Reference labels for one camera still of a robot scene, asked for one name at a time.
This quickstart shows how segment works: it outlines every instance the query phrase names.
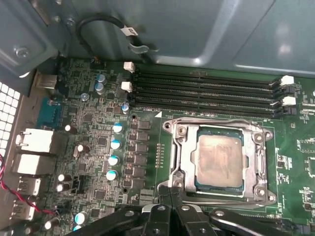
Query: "integrated circuit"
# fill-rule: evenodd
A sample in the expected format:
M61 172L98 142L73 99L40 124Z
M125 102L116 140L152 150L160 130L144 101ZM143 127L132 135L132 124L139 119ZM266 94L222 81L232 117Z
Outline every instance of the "integrated circuit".
M114 114L121 114L122 113L122 108L121 107L114 107L114 111L113 111Z
M150 139L150 136L148 133L145 132L138 132L137 133L137 141L143 141L146 142Z
M144 121L144 120L139 120L138 122L138 129L140 130L150 130L150 122L149 121Z
M78 166L79 171L85 171L87 164L85 163L80 163Z
M239 138L201 135L194 157L199 184L233 188L242 185L243 155Z
M93 115L92 114L86 114L84 116L84 122L92 122L93 120Z
M115 95L113 93L107 94L107 100L114 100Z
M105 197L105 191L101 190L95 190L94 192L94 198L98 200L103 200Z
M107 107L106 108L106 112L113 112L114 111L114 108L112 108L112 107Z
M99 137L99 138L98 138L98 141L97 141L97 144L98 144L98 145L106 146L106 145L107 145L107 138L105 138L105 137Z
M92 209L91 210L91 217L99 217L99 209Z

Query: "metal bracket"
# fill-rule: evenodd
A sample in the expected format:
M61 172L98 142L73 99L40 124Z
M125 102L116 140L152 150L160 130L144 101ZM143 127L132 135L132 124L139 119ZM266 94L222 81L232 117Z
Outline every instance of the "metal bracket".
M134 46L133 44L129 43L129 49L136 54L143 54L149 51L149 47L146 45L141 46Z

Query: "blue capacitor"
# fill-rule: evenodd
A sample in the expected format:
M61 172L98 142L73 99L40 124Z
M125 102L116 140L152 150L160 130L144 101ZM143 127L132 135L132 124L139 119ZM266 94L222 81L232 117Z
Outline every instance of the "blue capacitor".
M95 90L98 93L98 95L103 95L105 93L105 87L102 83L97 83L95 85Z
M96 80L97 80L99 83L102 83L102 84L107 83L107 80L106 80L105 75L102 75L102 74L98 74L98 75L96 76Z

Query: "mounting screw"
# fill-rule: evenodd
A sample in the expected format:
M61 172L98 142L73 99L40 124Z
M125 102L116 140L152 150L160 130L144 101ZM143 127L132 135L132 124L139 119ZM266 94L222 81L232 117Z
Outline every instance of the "mounting screw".
M29 50L25 47L15 49L15 55L18 58L26 58L29 55Z
M255 190L256 195L262 197L266 194L265 190L263 188L256 188Z
M276 198L272 195L268 196L269 201L273 202Z
M216 214L217 216L224 216L224 212L221 211L221 210L217 210L217 211L215 212L215 214Z
M183 127L183 126L180 126L180 127L178 127L178 129L177 129L177 133L178 133L178 135L179 136L184 136L184 135L186 135L186 128L185 127Z
M72 26L75 25L75 21L74 21L71 17L68 17L68 18L65 20L65 23L66 23L68 26L70 26L70 27L72 27Z
M261 143L263 140L262 135L258 133L254 135L254 139L255 139L255 142L257 143Z
M129 210L126 212L125 216L133 216L134 212L132 210Z
M61 21L60 16L55 16L54 17L54 21L57 22L57 23L60 23L60 21Z
M157 209L158 210L165 210L166 208L165 208L165 206L158 206Z
M189 209L190 209L190 207L187 205L182 206L182 210L189 210Z

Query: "screw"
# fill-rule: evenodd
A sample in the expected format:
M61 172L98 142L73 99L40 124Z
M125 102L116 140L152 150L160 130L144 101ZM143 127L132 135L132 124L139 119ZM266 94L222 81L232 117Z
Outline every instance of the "screw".
M66 20L65 20L66 24L70 27L74 26L75 25L75 21L71 18L71 17L68 17Z
M268 199L269 199L269 201L273 202L275 200L275 197L271 195L268 197Z
M217 210L217 211L215 212L215 214L216 214L217 216L224 216L224 212L221 211L221 210Z
M153 234L158 235L159 234L159 229L154 229Z
M190 209L190 207L187 205L182 206L182 210L189 210L189 209Z
M207 231L204 228L199 229L199 232L201 232L202 234L205 234Z
M257 188L255 192L256 192L256 195L258 195L258 196L264 196L265 195L265 190L262 188Z
M261 134L255 134L254 135L255 141L260 143L262 141L262 135Z
M61 21L60 16L55 16L54 17L54 21L56 21L57 23L60 23L60 21Z
M133 216L134 212L132 210L129 210L126 212L125 216Z
M29 50L25 47L15 49L15 54L18 58L26 58L29 53Z
M87 101L90 98L90 96L87 93L81 94L81 101Z
M165 210L165 206L158 206L158 210Z

